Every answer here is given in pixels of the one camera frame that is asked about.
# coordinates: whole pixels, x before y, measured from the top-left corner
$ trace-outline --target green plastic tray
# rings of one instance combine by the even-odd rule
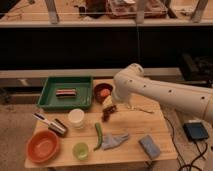
[[[44,110],[87,109],[92,103],[92,81],[90,76],[48,77],[37,106]],[[56,97],[56,90],[61,88],[75,88],[76,97]]]

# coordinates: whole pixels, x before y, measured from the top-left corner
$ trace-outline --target white cup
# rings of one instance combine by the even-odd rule
[[[76,129],[81,129],[84,127],[84,111],[81,109],[73,109],[68,114],[68,120],[70,121],[72,127]]]

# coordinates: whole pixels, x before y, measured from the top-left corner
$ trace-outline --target toy vegetable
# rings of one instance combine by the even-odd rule
[[[98,143],[97,143],[96,147],[94,148],[94,151],[98,150],[101,147],[101,144],[103,141],[101,124],[99,122],[95,123],[95,129],[98,134]]]

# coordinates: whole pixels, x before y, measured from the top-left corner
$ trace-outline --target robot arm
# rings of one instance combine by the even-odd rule
[[[114,84],[115,100],[128,103],[131,93],[141,94],[213,124],[213,89],[149,80],[138,64],[118,72]]]

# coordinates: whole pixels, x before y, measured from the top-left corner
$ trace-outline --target light green cup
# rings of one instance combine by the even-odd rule
[[[80,142],[73,147],[73,155],[78,160],[85,160],[88,157],[89,148],[86,143]]]

